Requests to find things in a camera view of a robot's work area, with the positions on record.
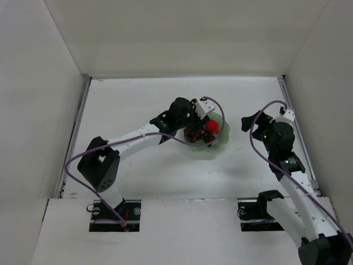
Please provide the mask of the dark red fake grapes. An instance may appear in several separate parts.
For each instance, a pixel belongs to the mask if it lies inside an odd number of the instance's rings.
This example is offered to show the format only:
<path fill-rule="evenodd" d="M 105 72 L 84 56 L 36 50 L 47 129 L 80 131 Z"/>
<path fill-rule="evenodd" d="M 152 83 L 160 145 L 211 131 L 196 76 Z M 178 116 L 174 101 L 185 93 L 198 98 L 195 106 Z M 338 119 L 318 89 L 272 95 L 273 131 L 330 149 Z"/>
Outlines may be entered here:
<path fill-rule="evenodd" d="M 206 126 L 203 126 L 201 129 L 198 129 L 198 130 L 184 129 L 183 133 L 184 133 L 184 139 L 190 143 L 202 141 L 203 143 L 206 144 L 213 141 L 216 138 L 215 133 L 213 133 Z"/>

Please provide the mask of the red fake pomegranate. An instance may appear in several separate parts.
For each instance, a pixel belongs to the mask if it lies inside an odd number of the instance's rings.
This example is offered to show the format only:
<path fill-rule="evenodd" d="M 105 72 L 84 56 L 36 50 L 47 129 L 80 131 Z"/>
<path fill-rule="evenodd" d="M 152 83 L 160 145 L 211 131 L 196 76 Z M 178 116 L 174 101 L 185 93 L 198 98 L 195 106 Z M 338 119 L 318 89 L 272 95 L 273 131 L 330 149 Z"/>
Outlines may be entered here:
<path fill-rule="evenodd" d="M 211 134 L 218 134 L 219 132 L 219 125 L 218 122 L 210 119 L 206 123 L 206 129 L 211 133 Z"/>

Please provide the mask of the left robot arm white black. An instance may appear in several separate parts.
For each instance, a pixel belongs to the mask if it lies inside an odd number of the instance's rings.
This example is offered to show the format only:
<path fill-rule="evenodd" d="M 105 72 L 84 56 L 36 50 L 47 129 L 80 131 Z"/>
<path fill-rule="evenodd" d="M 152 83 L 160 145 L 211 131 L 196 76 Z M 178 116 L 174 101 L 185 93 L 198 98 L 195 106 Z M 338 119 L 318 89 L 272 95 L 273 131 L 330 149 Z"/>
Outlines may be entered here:
<path fill-rule="evenodd" d="M 213 103 L 206 98 L 188 100 L 178 97 L 168 110 L 145 126 L 115 139 L 122 144 L 83 155 L 77 169 L 94 191 L 121 214 L 126 203 L 117 188 L 119 163 L 143 149 L 168 141 L 178 130 L 204 125 L 208 121 L 208 113 L 214 109 Z"/>

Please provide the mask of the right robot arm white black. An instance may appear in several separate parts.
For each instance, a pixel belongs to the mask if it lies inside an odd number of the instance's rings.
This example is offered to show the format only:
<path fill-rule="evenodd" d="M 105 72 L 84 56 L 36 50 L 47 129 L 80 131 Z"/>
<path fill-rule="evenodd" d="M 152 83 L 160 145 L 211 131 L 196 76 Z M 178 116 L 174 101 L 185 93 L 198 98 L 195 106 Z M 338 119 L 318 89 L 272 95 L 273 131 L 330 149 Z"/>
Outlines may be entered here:
<path fill-rule="evenodd" d="M 264 144 L 265 161 L 296 207 L 292 210 L 278 190 L 269 190 L 258 195 L 259 211 L 274 218 L 290 236 L 302 264 L 349 264 L 352 237 L 319 203 L 303 163 L 292 150 L 294 119 L 294 111 L 285 108 L 275 119 L 262 111 L 241 119 L 250 140 Z"/>

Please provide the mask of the green lotus-shaped fruit bowl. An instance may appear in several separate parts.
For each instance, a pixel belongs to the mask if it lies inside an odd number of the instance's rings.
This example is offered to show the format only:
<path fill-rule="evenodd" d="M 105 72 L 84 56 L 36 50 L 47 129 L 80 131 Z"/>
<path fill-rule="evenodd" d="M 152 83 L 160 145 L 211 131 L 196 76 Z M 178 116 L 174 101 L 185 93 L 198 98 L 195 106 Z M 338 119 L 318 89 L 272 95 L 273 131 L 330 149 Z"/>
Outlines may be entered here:
<path fill-rule="evenodd" d="M 216 138 L 209 142 L 209 143 L 203 143 L 202 141 L 198 141 L 195 143 L 190 143 L 187 142 L 184 139 L 184 133 L 182 132 L 182 140 L 183 142 L 186 143 L 186 147 L 192 149 L 194 152 L 218 152 L 219 150 L 222 150 L 226 144 L 229 142 L 229 132 L 230 132 L 230 126 L 227 123 L 226 119 L 223 118 L 223 116 L 219 113 L 211 113 L 208 115 L 208 120 L 213 119 L 218 122 L 219 125 L 219 132 L 218 134 L 215 134 Z"/>

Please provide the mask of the right aluminium frame rail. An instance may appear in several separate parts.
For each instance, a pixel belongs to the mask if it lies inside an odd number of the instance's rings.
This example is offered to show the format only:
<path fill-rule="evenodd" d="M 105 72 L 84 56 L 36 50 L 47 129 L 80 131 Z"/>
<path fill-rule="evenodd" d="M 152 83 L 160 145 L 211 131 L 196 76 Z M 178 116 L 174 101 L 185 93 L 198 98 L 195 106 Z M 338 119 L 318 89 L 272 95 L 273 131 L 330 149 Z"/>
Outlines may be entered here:
<path fill-rule="evenodd" d="M 282 95 L 284 97 L 284 101 L 285 103 L 292 109 L 294 110 L 293 104 L 290 100 L 290 96 L 286 87 L 286 82 L 285 82 L 285 76 L 277 76 L 277 81 L 279 83 Z M 319 184 L 317 182 L 315 173 L 313 171 L 313 167 L 304 143 L 304 139 L 297 121 L 297 118 L 295 118 L 294 121 L 294 131 L 295 131 L 295 153 L 297 154 L 297 156 L 301 159 L 305 169 L 306 169 L 306 174 L 308 176 L 308 179 L 314 189 L 315 194 L 318 197 L 322 196 Z"/>

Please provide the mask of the aluminium frame rail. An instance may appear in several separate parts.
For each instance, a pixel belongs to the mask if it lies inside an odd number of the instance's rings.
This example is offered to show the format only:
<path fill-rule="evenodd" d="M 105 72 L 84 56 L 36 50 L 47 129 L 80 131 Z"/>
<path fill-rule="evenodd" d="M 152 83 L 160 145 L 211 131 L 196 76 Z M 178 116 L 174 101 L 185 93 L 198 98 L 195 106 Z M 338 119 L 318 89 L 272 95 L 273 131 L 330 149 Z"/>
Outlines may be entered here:
<path fill-rule="evenodd" d="M 63 161 L 63 167 L 60 171 L 60 174 L 58 175 L 58 180 L 56 183 L 56 189 L 55 189 L 55 193 L 54 193 L 55 199 L 60 199 L 60 198 L 62 198 L 62 195 L 63 195 L 63 191 L 65 188 L 66 179 L 67 179 L 66 173 L 65 173 L 65 164 L 72 157 L 74 147 L 76 145 L 79 126 L 81 124 L 85 103 L 87 101 L 88 92 L 89 92 L 90 84 L 92 81 L 92 76 L 90 76 L 89 74 L 86 74 L 86 73 L 82 74 L 82 78 L 83 78 L 83 85 L 81 88 L 81 93 L 80 93 L 78 106 L 77 106 L 77 110 L 76 110 L 74 121 L 73 121 L 73 126 L 72 126 L 72 130 L 71 130 L 71 134 L 70 134 L 70 138 L 69 138 L 69 142 L 68 142 L 68 146 L 67 146 L 67 150 L 66 150 L 66 154 L 65 154 L 65 159 Z"/>
<path fill-rule="evenodd" d="M 285 103 L 292 109 L 294 110 L 293 104 L 290 100 L 290 96 L 286 87 L 286 82 L 285 82 L 285 76 L 277 76 L 277 81 L 279 83 L 282 95 L 284 97 L 284 101 Z M 306 169 L 306 174 L 308 176 L 308 179 L 314 189 L 315 194 L 318 197 L 322 196 L 319 184 L 317 182 L 315 173 L 313 171 L 313 167 L 304 143 L 304 139 L 297 121 L 297 118 L 295 118 L 294 121 L 294 131 L 295 131 L 295 153 L 297 154 L 297 156 L 301 159 L 305 169 Z"/>

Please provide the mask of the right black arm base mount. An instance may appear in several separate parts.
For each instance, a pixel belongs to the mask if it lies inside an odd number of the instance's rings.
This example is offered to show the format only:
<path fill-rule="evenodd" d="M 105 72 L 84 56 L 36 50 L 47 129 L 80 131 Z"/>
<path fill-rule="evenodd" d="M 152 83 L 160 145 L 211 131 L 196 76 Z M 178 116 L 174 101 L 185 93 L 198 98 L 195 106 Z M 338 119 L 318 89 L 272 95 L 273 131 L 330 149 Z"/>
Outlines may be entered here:
<path fill-rule="evenodd" d="M 237 215 L 242 232 L 283 231 L 282 226 L 268 213 L 262 211 L 257 202 L 238 202 Z"/>

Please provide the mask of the left aluminium frame rail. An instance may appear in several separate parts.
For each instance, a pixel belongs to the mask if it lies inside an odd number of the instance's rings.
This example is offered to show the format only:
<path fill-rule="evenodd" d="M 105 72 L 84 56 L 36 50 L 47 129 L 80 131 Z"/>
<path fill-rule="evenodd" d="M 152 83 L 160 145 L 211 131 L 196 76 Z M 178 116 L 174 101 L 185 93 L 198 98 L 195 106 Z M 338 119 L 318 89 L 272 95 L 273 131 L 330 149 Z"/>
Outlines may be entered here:
<path fill-rule="evenodd" d="M 65 173 L 65 164 L 72 157 L 74 147 L 76 145 L 79 126 L 81 124 L 85 103 L 87 101 L 88 92 L 89 92 L 90 84 L 92 81 L 92 76 L 90 76 L 89 74 L 86 74 L 86 73 L 82 74 L 82 78 L 83 78 L 83 85 L 81 88 L 81 93 L 80 93 L 78 106 L 77 106 L 77 110 L 76 110 L 74 121 L 73 121 L 73 126 L 72 126 L 72 130 L 71 130 L 71 134 L 70 134 L 70 138 L 69 138 L 69 142 L 68 142 L 68 146 L 67 146 L 67 150 L 66 150 L 66 154 L 65 154 L 65 159 L 63 161 L 63 167 L 60 171 L 60 174 L 58 175 L 58 180 L 56 183 L 56 189 L 55 189 L 55 193 L 54 193 L 55 199 L 60 199 L 60 198 L 62 198 L 62 195 L 63 195 L 63 191 L 65 188 L 66 179 L 67 179 L 66 173 Z"/>

